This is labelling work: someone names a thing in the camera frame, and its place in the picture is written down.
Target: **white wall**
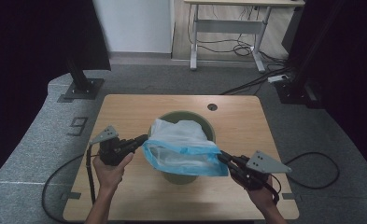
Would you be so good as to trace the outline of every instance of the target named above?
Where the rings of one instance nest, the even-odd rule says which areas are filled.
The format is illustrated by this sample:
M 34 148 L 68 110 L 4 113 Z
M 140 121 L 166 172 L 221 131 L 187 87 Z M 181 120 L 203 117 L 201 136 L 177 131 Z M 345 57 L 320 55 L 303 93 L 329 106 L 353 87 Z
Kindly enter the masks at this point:
M 171 53 L 173 0 L 93 0 L 109 52 Z

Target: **plastic bag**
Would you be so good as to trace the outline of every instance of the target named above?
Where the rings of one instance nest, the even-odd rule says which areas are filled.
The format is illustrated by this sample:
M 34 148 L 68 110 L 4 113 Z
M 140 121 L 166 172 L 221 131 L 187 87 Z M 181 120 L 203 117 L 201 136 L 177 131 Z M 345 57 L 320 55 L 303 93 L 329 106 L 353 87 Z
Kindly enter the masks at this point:
M 151 137 L 143 146 L 148 162 L 157 170 L 177 175 L 228 175 L 218 160 L 219 148 L 206 139 L 201 125 L 193 120 L 174 124 L 156 119 Z

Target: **desk leg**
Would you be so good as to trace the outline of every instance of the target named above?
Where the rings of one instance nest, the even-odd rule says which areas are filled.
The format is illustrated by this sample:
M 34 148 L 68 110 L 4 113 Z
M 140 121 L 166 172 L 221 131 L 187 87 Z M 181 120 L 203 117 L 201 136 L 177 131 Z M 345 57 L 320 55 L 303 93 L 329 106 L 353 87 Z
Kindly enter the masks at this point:
M 259 38 L 256 39 L 255 46 L 250 48 L 252 50 L 253 58 L 255 59 L 256 65 L 258 66 L 260 73 L 265 72 L 264 65 L 262 64 L 262 61 L 261 61 L 261 55 L 259 54 L 260 44 L 261 44 L 262 38 L 264 37 L 265 28 L 267 28 L 268 19 L 270 18 L 270 14 L 271 14 L 271 7 L 267 7 L 267 11 L 265 12 L 265 17 L 262 20 Z
M 194 20 L 192 23 L 192 44 L 191 44 L 191 59 L 190 59 L 190 69 L 192 71 L 197 70 L 197 22 L 198 22 L 198 7 L 195 5 Z

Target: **wooden table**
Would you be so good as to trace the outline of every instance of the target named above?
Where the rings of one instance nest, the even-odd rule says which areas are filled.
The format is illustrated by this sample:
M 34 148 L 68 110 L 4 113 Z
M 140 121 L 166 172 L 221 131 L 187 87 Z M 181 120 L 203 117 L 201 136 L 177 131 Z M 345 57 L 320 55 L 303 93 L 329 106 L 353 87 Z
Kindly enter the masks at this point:
M 209 110 L 209 104 L 215 104 L 218 109 Z M 280 160 L 261 103 L 255 96 L 108 95 L 91 139 L 108 125 L 118 131 L 121 139 L 137 137 L 147 133 L 156 118 L 175 110 L 188 110 L 205 117 L 215 130 L 216 144 L 232 155 L 250 157 L 255 150 L 261 150 Z M 99 144 L 94 145 L 92 152 L 96 153 L 98 148 Z M 282 184 L 281 193 L 291 194 L 286 176 L 276 176 Z M 94 182 L 97 192 L 96 175 Z M 64 209 L 66 220 L 84 220 L 90 212 L 92 203 L 88 183 L 84 158 L 72 188 L 72 192 L 80 193 L 80 197 L 68 200 Z M 278 208 L 284 218 L 297 218 L 296 202 L 280 196 Z M 139 148 L 134 160 L 125 168 L 109 219 L 254 220 L 263 219 L 263 216 L 242 187 L 229 176 L 199 176 L 187 185 L 175 185 L 152 168 Z
M 267 27 L 272 7 L 303 7 L 304 0 L 185 0 L 185 3 L 195 5 L 192 22 L 192 44 L 191 44 L 191 70 L 197 69 L 197 33 L 225 33 L 225 34 L 254 34 L 259 35 L 251 47 L 251 53 L 259 69 L 264 73 L 265 68 L 261 61 L 259 49 L 262 37 Z M 222 20 L 200 20 L 198 8 L 200 5 L 224 5 L 224 6 L 254 6 L 267 7 L 262 21 L 222 21 Z

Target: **forearm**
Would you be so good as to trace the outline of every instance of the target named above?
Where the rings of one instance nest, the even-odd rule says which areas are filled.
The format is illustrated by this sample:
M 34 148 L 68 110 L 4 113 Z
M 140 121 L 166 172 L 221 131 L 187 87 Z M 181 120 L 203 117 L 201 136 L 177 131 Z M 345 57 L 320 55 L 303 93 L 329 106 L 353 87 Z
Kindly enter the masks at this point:
M 85 221 L 86 224 L 107 223 L 114 192 L 112 189 L 99 189 L 98 197 Z
M 279 210 L 276 206 L 260 208 L 260 211 L 264 216 L 267 224 L 287 224 L 286 220 L 279 213 Z

